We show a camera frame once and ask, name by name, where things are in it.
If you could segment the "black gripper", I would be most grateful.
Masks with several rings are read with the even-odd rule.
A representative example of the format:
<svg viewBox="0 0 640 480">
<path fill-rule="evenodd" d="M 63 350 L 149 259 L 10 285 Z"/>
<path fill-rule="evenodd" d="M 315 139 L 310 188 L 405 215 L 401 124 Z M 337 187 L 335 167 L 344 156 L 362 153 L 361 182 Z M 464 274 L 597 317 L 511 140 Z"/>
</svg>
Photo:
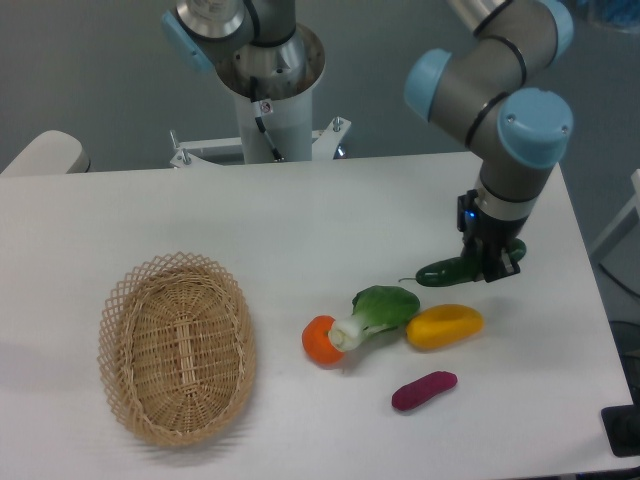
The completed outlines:
<svg viewBox="0 0 640 480">
<path fill-rule="evenodd" d="M 468 190 L 457 199 L 457 228 L 463 235 L 461 258 L 473 282 L 491 283 L 520 272 L 520 251 L 504 248 L 529 218 L 529 202 L 499 198 L 487 189 Z M 484 259 L 484 252 L 489 256 Z"/>
</svg>

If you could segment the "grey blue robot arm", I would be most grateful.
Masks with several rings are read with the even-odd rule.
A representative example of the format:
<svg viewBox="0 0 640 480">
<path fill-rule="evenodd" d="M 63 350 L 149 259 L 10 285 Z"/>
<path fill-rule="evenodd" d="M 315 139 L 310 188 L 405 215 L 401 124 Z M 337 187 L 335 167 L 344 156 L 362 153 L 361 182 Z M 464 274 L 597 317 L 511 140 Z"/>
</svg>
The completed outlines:
<svg viewBox="0 0 640 480">
<path fill-rule="evenodd" d="M 404 86 L 406 104 L 482 162 L 474 187 L 457 200 L 459 256 L 425 266 L 416 281 L 445 287 L 492 282 L 519 272 L 519 233 L 563 158 L 573 115 L 558 95 L 528 86 L 573 38 L 558 1 L 454 1 L 476 38 L 463 58 L 423 54 Z M 179 1 L 161 19 L 183 61 L 214 71 L 233 95 L 247 163 L 332 158 L 336 129 L 312 134 L 313 88 L 325 56 L 296 18 L 292 1 Z"/>
</svg>

